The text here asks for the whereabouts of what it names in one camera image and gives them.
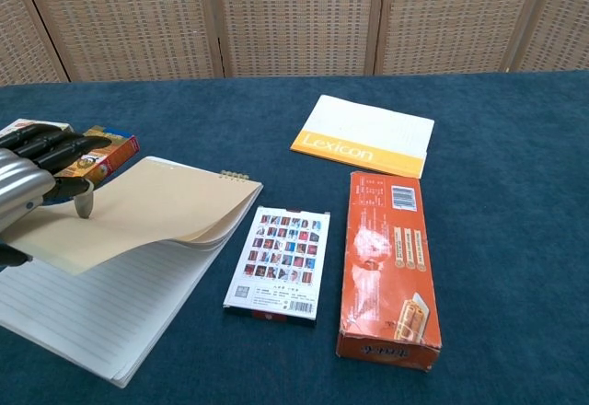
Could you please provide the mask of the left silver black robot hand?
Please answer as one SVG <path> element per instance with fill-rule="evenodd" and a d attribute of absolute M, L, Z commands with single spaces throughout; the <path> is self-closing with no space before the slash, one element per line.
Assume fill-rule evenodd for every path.
<path fill-rule="evenodd" d="M 32 123 L 1 137 L 1 229 L 7 230 L 43 203 L 70 197 L 79 217 L 93 210 L 95 185 L 81 177 L 56 174 L 111 140 Z"/>

